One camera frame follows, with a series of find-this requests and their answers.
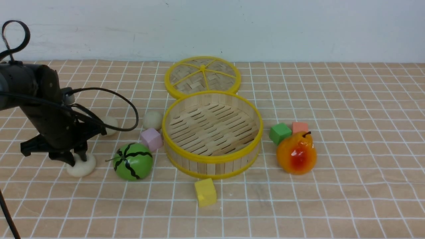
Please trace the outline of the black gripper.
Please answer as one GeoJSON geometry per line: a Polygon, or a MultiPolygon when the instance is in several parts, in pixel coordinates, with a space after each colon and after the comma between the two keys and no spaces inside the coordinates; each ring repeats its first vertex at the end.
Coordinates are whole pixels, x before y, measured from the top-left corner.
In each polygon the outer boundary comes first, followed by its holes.
{"type": "Polygon", "coordinates": [[[24,156],[35,152],[46,152],[51,160],[61,161],[73,167],[73,149],[82,162],[87,161],[87,141],[98,134],[105,135],[105,127],[82,122],[69,111],[45,103],[26,102],[20,109],[27,116],[38,135],[20,144],[24,156]]]}

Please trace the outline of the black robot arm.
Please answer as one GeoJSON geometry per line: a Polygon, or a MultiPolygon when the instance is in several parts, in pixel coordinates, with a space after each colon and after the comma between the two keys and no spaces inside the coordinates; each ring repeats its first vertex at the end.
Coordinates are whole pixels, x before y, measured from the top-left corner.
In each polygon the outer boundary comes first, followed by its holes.
{"type": "Polygon", "coordinates": [[[19,107],[38,135],[20,144],[24,156],[48,153],[52,160],[74,166],[86,162],[87,141],[106,134],[105,127],[79,120],[64,103],[58,73],[38,64],[1,64],[1,110],[19,107]]]}

